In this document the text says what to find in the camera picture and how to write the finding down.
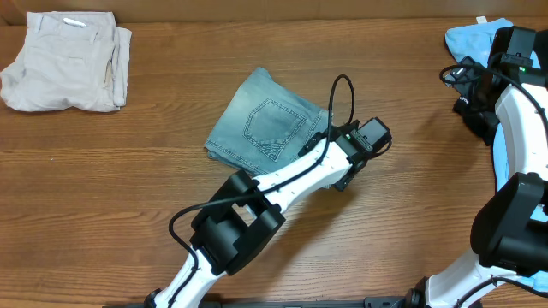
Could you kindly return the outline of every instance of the white folded cloth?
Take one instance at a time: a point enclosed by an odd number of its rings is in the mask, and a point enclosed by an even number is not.
[[[111,12],[27,13],[23,49],[0,97],[20,111],[109,112],[126,104],[131,31]]]

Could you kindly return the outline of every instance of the wooden table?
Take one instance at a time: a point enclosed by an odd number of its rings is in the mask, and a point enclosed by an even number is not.
[[[544,29],[547,19],[514,18]],[[225,300],[363,299],[403,295],[469,247],[471,223],[495,192],[491,155],[451,112],[438,80],[453,63],[448,28],[474,18],[124,25],[134,33],[128,106],[25,114],[0,107],[0,307],[141,302],[187,254],[168,220],[207,200],[234,172],[203,144],[258,66],[326,107],[341,73],[355,117],[380,117],[394,146],[344,193],[316,192],[280,235],[211,290]],[[0,68],[25,27],[0,27]],[[337,90],[335,122],[347,118]],[[191,216],[177,231],[189,238]],[[487,307],[541,307],[514,287]]]

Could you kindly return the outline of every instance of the folded cloth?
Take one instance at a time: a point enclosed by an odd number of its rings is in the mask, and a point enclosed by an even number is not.
[[[0,96],[20,111],[108,112],[126,104],[131,32],[110,12],[27,14],[25,44]]]
[[[457,62],[465,56],[471,56],[476,62],[487,67],[495,33],[502,27],[512,26],[514,26],[513,23],[501,18],[496,21],[452,28],[445,33],[445,43]],[[534,52],[531,59],[533,59],[533,67],[540,68],[539,59]]]
[[[264,175],[292,163],[316,133],[327,111],[274,82],[257,68],[240,86],[205,143],[208,156]]]

